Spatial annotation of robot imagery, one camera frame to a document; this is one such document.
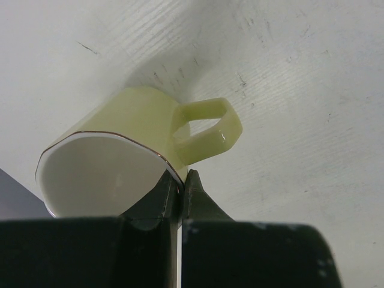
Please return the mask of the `light green octagonal mug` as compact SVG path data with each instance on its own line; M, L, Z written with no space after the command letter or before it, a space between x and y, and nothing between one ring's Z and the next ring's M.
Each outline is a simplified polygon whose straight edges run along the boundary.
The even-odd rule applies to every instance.
M56 217L119 215L169 173L182 190L190 165L228 151L242 134L225 98L181 104L127 88L45 149L35 180Z

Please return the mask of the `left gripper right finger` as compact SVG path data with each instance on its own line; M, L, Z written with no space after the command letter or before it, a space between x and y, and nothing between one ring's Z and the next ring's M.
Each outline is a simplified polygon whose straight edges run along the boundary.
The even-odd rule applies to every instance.
M199 173L185 182L182 287L341 287L331 249L313 226L235 221L204 191Z

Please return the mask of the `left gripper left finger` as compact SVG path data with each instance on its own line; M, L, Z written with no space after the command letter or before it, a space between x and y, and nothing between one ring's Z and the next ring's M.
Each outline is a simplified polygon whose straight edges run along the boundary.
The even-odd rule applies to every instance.
M163 173L112 217L1 222L2 287L175 287L179 197Z

